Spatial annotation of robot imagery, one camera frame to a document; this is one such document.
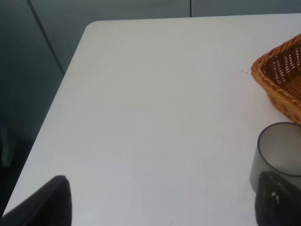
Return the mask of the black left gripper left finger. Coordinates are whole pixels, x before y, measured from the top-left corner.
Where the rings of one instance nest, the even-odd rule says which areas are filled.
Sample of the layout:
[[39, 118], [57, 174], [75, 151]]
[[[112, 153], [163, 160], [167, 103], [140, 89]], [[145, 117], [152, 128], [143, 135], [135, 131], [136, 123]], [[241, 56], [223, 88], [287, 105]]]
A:
[[6, 213], [2, 226], [70, 226], [72, 200], [69, 180], [58, 175]]

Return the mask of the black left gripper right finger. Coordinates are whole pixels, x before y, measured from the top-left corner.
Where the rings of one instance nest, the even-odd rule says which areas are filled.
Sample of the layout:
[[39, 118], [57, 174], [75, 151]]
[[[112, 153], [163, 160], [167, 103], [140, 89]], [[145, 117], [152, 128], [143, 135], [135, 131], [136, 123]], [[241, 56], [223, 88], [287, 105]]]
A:
[[255, 216], [259, 226], [299, 226], [301, 190], [274, 172], [262, 172], [255, 198]]

